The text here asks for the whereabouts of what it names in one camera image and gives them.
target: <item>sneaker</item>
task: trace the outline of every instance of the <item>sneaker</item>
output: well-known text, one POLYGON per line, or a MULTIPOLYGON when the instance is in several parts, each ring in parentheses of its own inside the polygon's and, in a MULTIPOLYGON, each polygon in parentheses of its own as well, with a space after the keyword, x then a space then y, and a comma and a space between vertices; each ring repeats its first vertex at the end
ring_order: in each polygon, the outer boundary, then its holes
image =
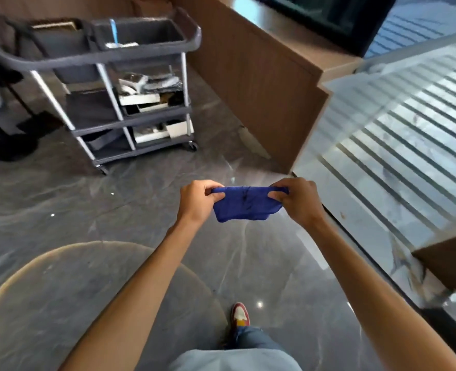
POLYGON ((231 322, 233 326, 249 326, 250 319, 247 308, 243 303, 237 302, 231 310, 231 322))

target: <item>person's left arm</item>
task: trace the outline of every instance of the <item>person's left arm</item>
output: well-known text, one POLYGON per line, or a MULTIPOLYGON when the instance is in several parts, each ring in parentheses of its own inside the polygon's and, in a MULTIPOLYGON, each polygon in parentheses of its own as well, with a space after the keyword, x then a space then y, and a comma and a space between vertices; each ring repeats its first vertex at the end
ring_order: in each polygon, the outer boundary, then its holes
POLYGON ((77 343, 60 371, 134 370, 169 283, 212 206, 225 197, 220 183, 182 187, 176 223, 77 343))

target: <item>person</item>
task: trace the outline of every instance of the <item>person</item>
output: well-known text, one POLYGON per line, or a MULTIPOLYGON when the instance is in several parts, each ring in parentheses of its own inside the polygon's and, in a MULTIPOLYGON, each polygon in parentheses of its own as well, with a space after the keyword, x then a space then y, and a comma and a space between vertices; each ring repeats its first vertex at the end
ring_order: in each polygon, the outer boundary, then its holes
MULTIPOLYGON (((273 186, 289 194, 268 196, 314 239, 345 292, 381 361, 391 371, 456 371, 456 355, 326 220, 314 182, 283 179, 273 186)), ((182 187, 175 224, 164 240, 87 330, 61 366, 62 371, 135 369, 159 306, 192 239, 224 193, 221 184, 194 181, 182 187)), ((250 326, 243 304, 236 304, 228 349, 191 350, 170 368, 176 371, 301 370, 264 332, 250 326)))

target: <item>purple cleaning rag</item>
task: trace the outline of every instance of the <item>purple cleaning rag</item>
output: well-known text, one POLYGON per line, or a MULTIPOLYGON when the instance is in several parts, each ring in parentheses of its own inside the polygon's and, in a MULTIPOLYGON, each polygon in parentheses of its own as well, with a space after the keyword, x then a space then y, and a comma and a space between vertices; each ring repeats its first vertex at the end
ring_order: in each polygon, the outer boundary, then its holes
POLYGON ((287 187, 217 187, 212 192, 224 192, 224 199, 214 204, 214 213, 220 223, 228 220, 265 220, 278 212, 282 204, 268 198, 270 191, 288 194, 287 187))

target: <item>black frame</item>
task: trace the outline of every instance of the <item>black frame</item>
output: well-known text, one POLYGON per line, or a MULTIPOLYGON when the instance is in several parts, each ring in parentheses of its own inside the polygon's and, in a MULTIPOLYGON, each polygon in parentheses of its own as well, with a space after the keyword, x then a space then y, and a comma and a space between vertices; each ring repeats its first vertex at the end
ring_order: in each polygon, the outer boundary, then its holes
POLYGON ((337 31, 300 14, 277 0, 257 0, 293 19, 352 54, 363 57, 396 0, 366 0, 351 34, 337 31))

